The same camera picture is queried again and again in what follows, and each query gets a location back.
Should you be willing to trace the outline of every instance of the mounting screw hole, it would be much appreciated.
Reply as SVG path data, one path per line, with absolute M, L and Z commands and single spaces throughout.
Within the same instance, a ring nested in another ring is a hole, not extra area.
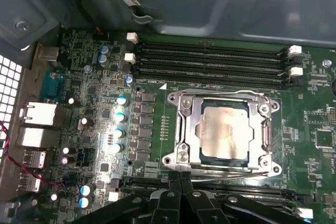
M 278 166 L 276 166 L 276 167 L 273 168 L 273 172 L 278 173 L 279 171 L 280 171 L 280 169 L 279 169 Z

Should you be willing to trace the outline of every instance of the chip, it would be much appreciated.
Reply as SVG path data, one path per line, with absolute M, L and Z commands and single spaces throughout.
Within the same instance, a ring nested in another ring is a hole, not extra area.
M 101 164 L 100 165 L 101 172 L 108 172 L 109 171 L 109 164 Z
M 131 130 L 131 135 L 132 135 L 132 136 L 137 136 L 138 134 L 139 134 L 138 129 Z
M 332 132 L 317 130 L 316 131 L 317 145 L 319 147 L 332 147 Z
M 152 129 L 139 128 L 139 137 L 150 137 L 152 136 Z
M 110 118 L 110 111 L 104 110 L 101 116 L 103 118 Z
M 148 150 L 150 148 L 150 146 L 151 146 L 151 142 L 150 141 L 139 140 L 138 149 Z
M 151 116 L 140 117 L 140 124 L 142 124 L 142 125 L 152 125 L 153 124 L 153 117 L 151 117 Z
M 154 102 L 155 101 L 155 94 L 142 94 L 142 101 L 143 102 Z
M 154 107 L 152 105 L 143 105 L 141 107 L 141 113 L 152 114 L 154 112 Z
M 124 79 L 118 79 L 117 80 L 117 86 L 124 87 L 125 86 L 125 80 Z
M 138 146 L 138 142 L 137 141 L 130 141 L 129 146 L 130 147 L 137 147 Z
M 136 160 L 136 158 L 137 158 L 136 156 L 137 156 L 136 153 L 131 153 L 131 152 L 130 152 L 130 153 L 128 154 L 128 159 L 130 159 L 130 160 Z
M 84 143 L 84 144 L 89 144 L 89 143 L 90 143 L 90 140 L 91 140 L 91 138 L 90 138 L 89 136 L 84 136 L 84 137 L 83 137 L 83 143 Z
M 96 189 L 104 189 L 104 185 L 105 185 L 104 181 L 99 180 L 96 183 Z
M 149 160 L 149 153 L 148 152 L 138 152 L 137 161 L 148 161 Z
M 133 108 L 133 112 L 134 112 L 134 113 L 140 113 L 140 112 L 141 112 L 141 106 L 135 106 L 135 107 Z
M 95 94 L 96 93 L 97 88 L 96 87 L 89 87 L 88 88 L 88 94 Z
M 140 123 L 140 118 L 133 118 L 132 123 L 133 124 L 139 124 Z

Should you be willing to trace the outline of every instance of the white connector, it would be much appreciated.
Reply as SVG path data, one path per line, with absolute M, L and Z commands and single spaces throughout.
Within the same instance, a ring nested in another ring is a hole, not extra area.
M 133 54 L 131 52 L 127 52 L 125 54 L 124 60 L 127 61 L 127 62 L 130 62 L 130 63 L 134 64 L 136 62 L 135 54 Z
M 310 209 L 310 208 L 298 207 L 297 214 L 303 219 L 313 219 L 314 218 L 313 209 Z
M 302 47 L 293 45 L 290 48 L 288 48 L 288 55 L 299 55 L 302 53 Z
M 303 76 L 303 68 L 301 68 L 301 67 L 292 67 L 289 70 L 289 76 Z
M 136 33 L 127 33 L 127 40 L 133 42 L 134 44 L 139 42 L 138 35 Z

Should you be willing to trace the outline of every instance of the red wire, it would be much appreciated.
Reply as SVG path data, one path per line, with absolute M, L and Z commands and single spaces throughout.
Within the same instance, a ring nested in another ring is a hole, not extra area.
M 61 185 L 58 185 L 57 183 L 54 183 L 54 182 L 47 182 L 45 181 L 44 179 L 42 179 L 42 177 L 40 175 L 37 175 L 35 173 L 32 173 L 31 171 L 28 170 L 28 168 L 19 163 L 19 162 L 16 162 L 15 159 L 13 159 L 9 154 L 8 154 L 8 149 L 9 149 L 9 142 L 10 142 L 10 138 L 9 138 L 9 135 L 8 135 L 8 129 L 5 127 L 4 123 L 2 121 L 0 121 L 0 126 L 1 126 L 1 129 L 0 131 L 4 132 L 6 134 L 6 142 L 5 142 L 5 145 L 4 145 L 4 155 L 7 157 L 7 159 L 12 162 L 13 164 L 17 165 L 18 167 L 20 167 L 22 170 L 24 170 L 26 173 L 28 174 L 31 174 L 32 176 L 36 177 L 37 179 L 41 180 L 41 183 L 45 184 L 45 185 L 52 185 L 52 186 L 56 186 L 56 187 L 61 187 Z

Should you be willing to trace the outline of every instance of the screw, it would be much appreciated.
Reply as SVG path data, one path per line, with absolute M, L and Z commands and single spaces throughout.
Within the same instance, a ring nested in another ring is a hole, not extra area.
M 15 27 L 16 27 L 16 29 L 18 29 L 20 31 L 28 30 L 28 24 L 25 20 L 20 20 L 20 21 L 16 22 Z
M 192 194 L 193 194 L 194 197 L 199 197 L 199 196 L 202 195 L 199 191 L 195 191 Z
M 236 197 L 229 197 L 228 200 L 232 203 L 237 203 L 238 202 L 238 199 Z
M 189 100 L 184 100 L 184 101 L 182 102 L 182 104 L 183 104 L 183 106 L 187 107 L 187 106 L 189 106 L 190 101 L 189 101 Z
M 185 162 L 188 160 L 188 155 L 187 155 L 187 152 L 179 152 L 177 154 L 177 158 L 178 160 L 180 160 L 181 162 Z
M 324 66 L 325 68 L 330 68 L 331 65 L 332 65 L 331 60 L 323 60 L 323 62 L 322 62 L 322 66 Z
M 141 202 L 141 198 L 135 198 L 134 200 L 132 200 L 132 203 L 140 203 Z

